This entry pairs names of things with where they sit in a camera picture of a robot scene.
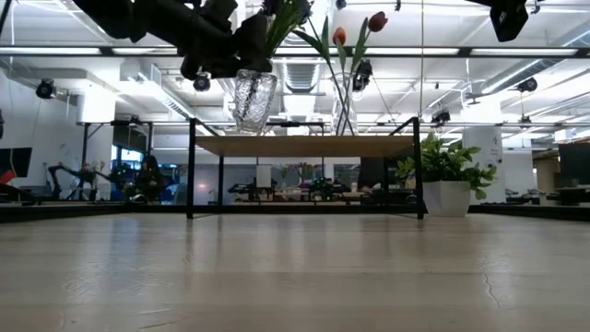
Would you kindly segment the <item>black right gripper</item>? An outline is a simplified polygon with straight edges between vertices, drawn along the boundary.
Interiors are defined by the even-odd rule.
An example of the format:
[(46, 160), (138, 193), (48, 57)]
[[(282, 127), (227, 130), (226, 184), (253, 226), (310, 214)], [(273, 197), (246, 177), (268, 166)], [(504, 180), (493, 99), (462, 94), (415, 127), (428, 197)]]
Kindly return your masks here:
[(513, 41), (528, 21), (526, 0), (467, 0), (490, 9), (490, 21), (499, 42)]

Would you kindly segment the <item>purple flower bunch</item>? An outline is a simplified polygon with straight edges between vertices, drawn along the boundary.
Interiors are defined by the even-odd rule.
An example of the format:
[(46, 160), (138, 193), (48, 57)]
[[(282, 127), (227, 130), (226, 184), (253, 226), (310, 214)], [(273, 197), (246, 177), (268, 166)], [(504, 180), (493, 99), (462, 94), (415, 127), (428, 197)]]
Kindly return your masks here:
[(308, 0), (263, 0), (257, 13), (267, 16), (266, 52), (271, 64), (280, 44), (311, 15), (311, 6)]

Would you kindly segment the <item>silver ventilation duct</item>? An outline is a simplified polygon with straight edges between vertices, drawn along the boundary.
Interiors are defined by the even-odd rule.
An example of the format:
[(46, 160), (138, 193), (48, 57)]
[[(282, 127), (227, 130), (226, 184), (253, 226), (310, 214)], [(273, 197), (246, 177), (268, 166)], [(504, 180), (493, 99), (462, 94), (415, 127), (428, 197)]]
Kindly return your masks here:
[(280, 46), (273, 64), (283, 86), (291, 93), (310, 93), (318, 90), (326, 61), (310, 46)]

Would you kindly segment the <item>wooden shelf black frame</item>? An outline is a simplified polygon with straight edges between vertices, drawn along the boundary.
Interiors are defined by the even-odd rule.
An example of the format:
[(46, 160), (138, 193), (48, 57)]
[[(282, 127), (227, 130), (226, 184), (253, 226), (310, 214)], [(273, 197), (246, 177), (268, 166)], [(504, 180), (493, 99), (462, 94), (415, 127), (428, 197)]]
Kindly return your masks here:
[(420, 119), (409, 118), (388, 136), (203, 136), (195, 135), (196, 120), (189, 122), (188, 197), (194, 205), (195, 149), (218, 156), (218, 184), (223, 185), (224, 159), (232, 158), (382, 158), (413, 149), (416, 166), (421, 166)]

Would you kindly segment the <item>smooth clear glass vase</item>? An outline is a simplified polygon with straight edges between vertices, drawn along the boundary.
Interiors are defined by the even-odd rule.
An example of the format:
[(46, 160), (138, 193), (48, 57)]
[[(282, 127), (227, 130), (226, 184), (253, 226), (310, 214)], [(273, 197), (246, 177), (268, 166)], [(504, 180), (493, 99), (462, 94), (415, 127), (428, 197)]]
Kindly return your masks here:
[(349, 74), (336, 74), (332, 81), (334, 101), (332, 107), (332, 136), (355, 136), (358, 133), (357, 113), (352, 100), (352, 83)]

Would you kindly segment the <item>textured cut-glass vase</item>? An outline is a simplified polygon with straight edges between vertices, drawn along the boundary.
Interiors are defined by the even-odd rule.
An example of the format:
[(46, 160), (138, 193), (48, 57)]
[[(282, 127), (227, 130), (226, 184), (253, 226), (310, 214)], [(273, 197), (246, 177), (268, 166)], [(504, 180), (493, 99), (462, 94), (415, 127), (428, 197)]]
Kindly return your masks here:
[(277, 86), (277, 77), (267, 72), (241, 69), (234, 90), (232, 116), (241, 132), (260, 135), (266, 127)]

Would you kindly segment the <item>person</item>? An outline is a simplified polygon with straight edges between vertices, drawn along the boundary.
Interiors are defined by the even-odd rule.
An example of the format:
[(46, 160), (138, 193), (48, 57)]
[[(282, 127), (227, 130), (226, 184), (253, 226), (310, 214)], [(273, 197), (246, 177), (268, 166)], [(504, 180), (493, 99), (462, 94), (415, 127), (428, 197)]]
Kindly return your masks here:
[(157, 159), (147, 155), (135, 181), (136, 194), (143, 196), (147, 203), (157, 203), (165, 190), (164, 177), (159, 170)]

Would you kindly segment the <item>red and black clamp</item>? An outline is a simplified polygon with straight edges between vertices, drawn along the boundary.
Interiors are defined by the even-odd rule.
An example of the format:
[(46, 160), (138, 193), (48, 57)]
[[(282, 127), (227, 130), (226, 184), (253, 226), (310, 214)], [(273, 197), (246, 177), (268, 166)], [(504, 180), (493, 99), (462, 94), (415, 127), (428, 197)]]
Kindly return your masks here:
[(35, 206), (39, 203), (36, 196), (10, 184), (16, 178), (13, 171), (0, 172), (0, 203), (15, 203), (22, 206)]

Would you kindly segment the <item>green plant white pot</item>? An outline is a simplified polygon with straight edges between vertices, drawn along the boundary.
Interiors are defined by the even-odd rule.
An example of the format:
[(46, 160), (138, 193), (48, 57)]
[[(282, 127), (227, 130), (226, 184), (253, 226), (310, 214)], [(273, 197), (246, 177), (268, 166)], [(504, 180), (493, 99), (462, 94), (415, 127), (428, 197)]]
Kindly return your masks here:
[(461, 143), (446, 147), (430, 133), (420, 142), (420, 154), (397, 163), (396, 176), (412, 178), (422, 190), (428, 213), (436, 217), (464, 217), (471, 198), (487, 197), (484, 189), (495, 179), (497, 168), (482, 166), (473, 160), (479, 147), (465, 148)]

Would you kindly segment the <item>cluttered background workbench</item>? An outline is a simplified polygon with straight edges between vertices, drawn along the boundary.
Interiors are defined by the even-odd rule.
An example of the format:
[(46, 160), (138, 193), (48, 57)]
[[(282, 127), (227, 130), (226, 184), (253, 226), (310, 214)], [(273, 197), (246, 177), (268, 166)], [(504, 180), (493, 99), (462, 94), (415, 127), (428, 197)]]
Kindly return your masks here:
[(328, 178), (304, 180), (293, 186), (272, 180), (268, 188), (256, 187), (255, 183), (235, 184), (227, 193), (233, 205), (412, 206), (417, 200), (412, 189), (385, 192), (380, 184), (359, 186)]

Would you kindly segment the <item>black background monitor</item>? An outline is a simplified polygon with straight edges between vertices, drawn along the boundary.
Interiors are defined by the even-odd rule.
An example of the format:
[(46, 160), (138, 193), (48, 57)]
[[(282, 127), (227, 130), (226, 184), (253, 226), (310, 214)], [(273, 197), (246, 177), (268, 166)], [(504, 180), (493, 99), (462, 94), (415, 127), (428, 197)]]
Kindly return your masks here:
[(561, 176), (576, 184), (590, 184), (590, 143), (559, 145)]
[(32, 148), (0, 148), (0, 175), (12, 172), (17, 178), (29, 173)]

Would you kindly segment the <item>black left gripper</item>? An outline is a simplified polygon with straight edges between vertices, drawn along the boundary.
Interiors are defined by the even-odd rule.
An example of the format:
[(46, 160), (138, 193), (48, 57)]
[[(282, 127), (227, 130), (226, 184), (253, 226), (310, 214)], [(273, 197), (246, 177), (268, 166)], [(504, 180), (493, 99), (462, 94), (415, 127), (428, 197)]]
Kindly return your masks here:
[(179, 53), (183, 56), (181, 74), (196, 79), (200, 71), (212, 78), (234, 77), (240, 69), (270, 73), (272, 64), (266, 52), (267, 16), (259, 12), (236, 30), (232, 42), (232, 24), (229, 20), (182, 20)]

